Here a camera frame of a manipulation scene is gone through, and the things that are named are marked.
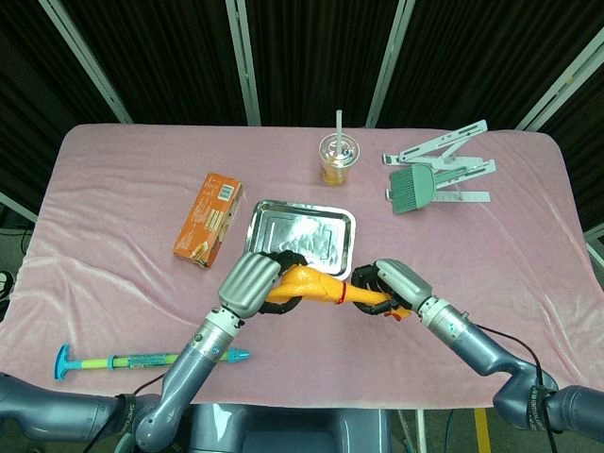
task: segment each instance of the table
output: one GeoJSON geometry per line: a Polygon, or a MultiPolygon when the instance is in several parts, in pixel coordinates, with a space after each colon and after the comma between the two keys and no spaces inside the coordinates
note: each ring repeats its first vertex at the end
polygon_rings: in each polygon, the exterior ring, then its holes
{"type": "MultiPolygon", "coordinates": [[[[459,310],[533,347],[561,386],[604,388],[604,295],[590,267],[558,146],[546,135],[482,134],[460,155],[497,172],[464,183],[485,204],[434,203],[394,216],[383,152],[441,135],[349,129],[360,161],[342,187],[324,185],[321,128],[78,126],[65,138],[39,222],[0,324],[5,372],[52,390],[131,392],[158,369],[70,372],[53,380],[59,346],[81,360],[179,351],[217,305],[264,198],[333,206],[357,220],[353,266],[406,262],[459,310]],[[214,266],[172,245],[206,173],[235,176],[243,197],[214,266]]],[[[497,339],[529,359],[521,346],[497,339]]],[[[491,405],[507,376],[478,377],[413,316],[367,316],[303,301],[248,320],[234,346],[252,358],[220,364],[195,402],[286,407],[463,408],[491,405]]],[[[159,392],[159,384],[147,389],[159,392]]]]}

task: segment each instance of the metal tray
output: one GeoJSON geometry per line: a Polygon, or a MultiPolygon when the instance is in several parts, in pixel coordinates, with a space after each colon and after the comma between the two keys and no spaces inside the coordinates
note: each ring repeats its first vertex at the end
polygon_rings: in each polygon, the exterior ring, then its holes
{"type": "Polygon", "coordinates": [[[356,224],[347,210],[262,200],[254,208],[245,250],[293,250],[314,269],[344,280],[351,271],[356,224]]]}

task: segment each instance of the cardboard box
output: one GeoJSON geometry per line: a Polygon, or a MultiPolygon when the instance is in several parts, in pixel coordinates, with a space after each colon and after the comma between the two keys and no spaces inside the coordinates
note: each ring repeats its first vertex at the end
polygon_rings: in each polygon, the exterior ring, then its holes
{"type": "Polygon", "coordinates": [[[242,184],[209,173],[174,244],[175,255],[211,267],[235,214],[242,184]]]}

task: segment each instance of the plastic cup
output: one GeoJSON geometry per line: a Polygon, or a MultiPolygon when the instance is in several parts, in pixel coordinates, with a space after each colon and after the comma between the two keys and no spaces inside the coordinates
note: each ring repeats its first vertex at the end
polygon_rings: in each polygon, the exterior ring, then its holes
{"type": "Polygon", "coordinates": [[[342,150],[338,153],[336,134],[329,134],[319,144],[319,156],[323,165],[323,180],[329,186],[344,184],[350,167],[357,161],[361,148],[349,135],[342,134],[342,150]]]}

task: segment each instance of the black backdrop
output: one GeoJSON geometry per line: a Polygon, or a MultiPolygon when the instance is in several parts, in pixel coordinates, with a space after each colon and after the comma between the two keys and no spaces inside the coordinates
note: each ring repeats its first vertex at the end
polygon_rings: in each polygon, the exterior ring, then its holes
{"type": "MultiPolygon", "coordinates": [[[[63,0],[135,122],[243,125],[224,0],[63,0]]],[[[264,125],[363,126],[396,0],[247,0],[264,125]]],[[[515,128],[604,26],[598,1],[417,0],[377,126],[515,128]]],[[[0,0],[0,191],[37,211],[64,135],[116,119],[37,0],[0,0]]],[[[600,69],[542,128],[604,222],[600,69]]]]}

